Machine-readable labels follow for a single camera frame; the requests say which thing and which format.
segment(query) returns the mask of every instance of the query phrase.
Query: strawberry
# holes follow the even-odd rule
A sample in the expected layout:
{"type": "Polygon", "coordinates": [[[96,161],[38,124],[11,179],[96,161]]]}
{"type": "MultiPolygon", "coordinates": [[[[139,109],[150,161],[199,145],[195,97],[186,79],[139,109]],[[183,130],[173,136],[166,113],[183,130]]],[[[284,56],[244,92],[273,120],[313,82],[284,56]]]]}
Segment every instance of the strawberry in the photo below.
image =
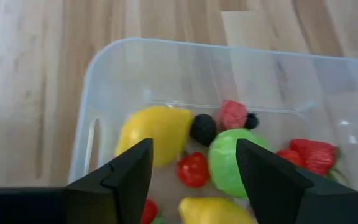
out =
{"type": "Polygon", "coordinates": [[[276,152],[276,154],[278,156],[280,156],[281,158],[292,162],[295,165],[298,165],[298,166],[300,166],[302,168],[305,168],[305,161],[299,155],[299,153],[296,152],[296,151],[292,151],[292,150],[289,150],[289,149],[282,149],[282,150],[276,152]]]}
{"type": "Polygon", "coordinates": [[[305,160],[306,169],[322,176],[327,176],[335,165],[337,147],[326,142],[307,139],[293,139],[290,150],[296,151],[305,160]]]}

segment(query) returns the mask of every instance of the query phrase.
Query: wood grain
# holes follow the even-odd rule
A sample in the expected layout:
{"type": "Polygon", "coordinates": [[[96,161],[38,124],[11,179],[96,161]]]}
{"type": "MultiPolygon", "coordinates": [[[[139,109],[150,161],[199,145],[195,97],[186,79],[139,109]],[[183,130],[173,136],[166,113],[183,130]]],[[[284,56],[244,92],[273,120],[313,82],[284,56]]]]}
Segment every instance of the wood grain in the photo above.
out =
{"type": "MultiPolygon", "coordinates": [[[[358,57],[358,1],[0,0],[0,185],[66,183],[85,70],[125,37],[358,57]]],[[[127,59],[141,59],[137,50],[127,59]]],[[[292,75],[286,62],[269,63],[266,73],[280,64],[292,75]]],[[[310,82],[318,85],[313,69],[310,82]]]]}

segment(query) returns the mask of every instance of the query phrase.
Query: tomato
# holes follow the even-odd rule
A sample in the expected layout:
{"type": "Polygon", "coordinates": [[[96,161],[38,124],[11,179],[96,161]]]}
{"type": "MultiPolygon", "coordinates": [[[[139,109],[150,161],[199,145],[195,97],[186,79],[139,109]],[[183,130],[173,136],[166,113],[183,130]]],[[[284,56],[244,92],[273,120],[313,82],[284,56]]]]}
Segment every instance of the tomato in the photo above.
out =
{"type": "Polygon", "coordinates": [[[188,187],[202,187],[209,180],[208,162],[204,155],[195,152],[177,164],[176,174],[188,187]]]}
{"type": "Polygon", "coordinates": [[[150,224],[158,214],[158,206],[150,199],[146,199],[144,204],[141,224],[150,224]]]}

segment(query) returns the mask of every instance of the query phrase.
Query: blackberry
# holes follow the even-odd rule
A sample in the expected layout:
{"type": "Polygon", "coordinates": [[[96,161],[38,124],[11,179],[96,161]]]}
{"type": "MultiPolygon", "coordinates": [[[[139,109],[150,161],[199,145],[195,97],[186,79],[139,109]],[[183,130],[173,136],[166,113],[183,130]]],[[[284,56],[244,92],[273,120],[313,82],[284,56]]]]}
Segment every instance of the blackberry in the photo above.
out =
{"type": "Polygon", "coordinates": [[[247,121],[246,124],[244,125],[244,127],[248,130],[252,130],[254,128],[256,128],[259,124],[259,120],[256,117],[255,113],[248,113],[247,114],[247,121]]]}
{"type": "Polygon", "coordinates": [[[190,128],[190,136],[196,142],[209,147],[216,135],[216,123],[210,115],[199,114],[194,117],[190,128]]]}

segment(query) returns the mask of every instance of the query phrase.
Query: clear plastic container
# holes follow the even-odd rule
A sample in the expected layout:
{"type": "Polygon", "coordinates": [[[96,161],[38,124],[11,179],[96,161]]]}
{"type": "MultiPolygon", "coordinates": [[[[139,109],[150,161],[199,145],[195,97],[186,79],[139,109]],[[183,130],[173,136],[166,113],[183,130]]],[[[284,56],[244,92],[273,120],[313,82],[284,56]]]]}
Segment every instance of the clear plastic container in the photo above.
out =
{"type": "MultiPolygon", "coordinates": [[[[342,183],[358,190],[358,59],[140,38],[108,45],[88,67],[69,181],[86,175],[93,157],[96,167],[114,157],[120,128],[134,111],[163,104],[213,114],[226,99],[259,114],[253,131],[273,151],[294,138],[340,146],[338,167],[349,179],[342,183]]],[[[207,149],[190,140],[186,150],[207,149]]],[[[184,187],[173,169],[174,164],[154,170],[149,193],[167,223],[180,221],[183,197],[227,197],[213,184],[184,187]]]]}

